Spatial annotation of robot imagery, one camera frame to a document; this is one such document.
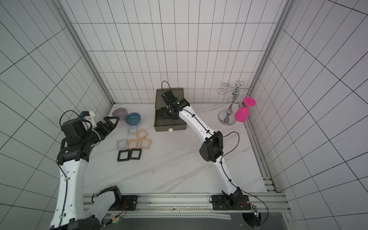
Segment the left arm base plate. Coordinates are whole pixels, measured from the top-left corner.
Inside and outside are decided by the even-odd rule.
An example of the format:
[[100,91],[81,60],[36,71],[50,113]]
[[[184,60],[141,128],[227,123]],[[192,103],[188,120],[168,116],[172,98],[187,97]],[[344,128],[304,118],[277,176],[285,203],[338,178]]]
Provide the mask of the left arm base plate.
[[117,203],[116,211],[135,211],[138,203],[137,195],[122,195]]

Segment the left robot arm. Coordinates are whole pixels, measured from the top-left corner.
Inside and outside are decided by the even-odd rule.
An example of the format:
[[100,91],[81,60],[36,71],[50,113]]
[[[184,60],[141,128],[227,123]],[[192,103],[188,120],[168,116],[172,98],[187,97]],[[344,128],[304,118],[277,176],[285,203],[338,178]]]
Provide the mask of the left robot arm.
[[116,186],[103,189],[87,211],[83,208],[84,180],[90,154],[116,128],[118,122],[118,117],[105,117],[93,125],[89,120],[75,118],[61,125],[65,138],[56,159],[60,184],[50,229],[98,230],[109,210],[126,208]]

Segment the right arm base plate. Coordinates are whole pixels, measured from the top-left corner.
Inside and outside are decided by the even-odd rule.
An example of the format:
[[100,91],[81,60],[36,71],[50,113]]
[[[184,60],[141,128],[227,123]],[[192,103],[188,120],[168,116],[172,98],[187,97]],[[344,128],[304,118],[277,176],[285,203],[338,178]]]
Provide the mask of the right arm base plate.
[[216,211],[252,209],[247,195],[242,196],[238,202],[231,201],[229,198],[226,198],[225,195],[212,195],[209,201],[212,204],[212,209]]

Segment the three-drawer storage cabinet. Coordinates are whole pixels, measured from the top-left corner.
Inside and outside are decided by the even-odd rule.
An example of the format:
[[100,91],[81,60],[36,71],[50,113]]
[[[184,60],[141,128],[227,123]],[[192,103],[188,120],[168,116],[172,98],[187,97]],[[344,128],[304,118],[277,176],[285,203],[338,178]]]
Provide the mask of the three-drawer storage cabinet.
[[176,111],[177,119],[173,119],[174,110],[167,108],[165,101],[162,98],[164,92],[169,89],[157,89],[156,99],[155,99],[155,118],[154,118],[154,128],[156,132],[166,132],[169,130],[179,131],[186,130],[187,124],[184,120],[180,119],[178,116],[178,111]]

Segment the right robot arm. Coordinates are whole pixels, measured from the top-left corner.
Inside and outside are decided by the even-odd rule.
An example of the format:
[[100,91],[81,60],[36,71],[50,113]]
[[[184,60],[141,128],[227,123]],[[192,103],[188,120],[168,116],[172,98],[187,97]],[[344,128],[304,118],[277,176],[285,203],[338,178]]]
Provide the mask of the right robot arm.
[[224,182],[224,205],[229,209],[235,209],[243,197],[242,190],[233,181],[230,171],[225,163],[223,153],[224,135],[220,131],[215,131],[206,125],[195,113],[190,103],[184,98],[177,98],[172,90],[163,92],[162,99],[166,107],[161,109],[164,119],[181,119],[191,127],[198,138],[202,141],[199,149],[201,157],[211,162],[220,179]]

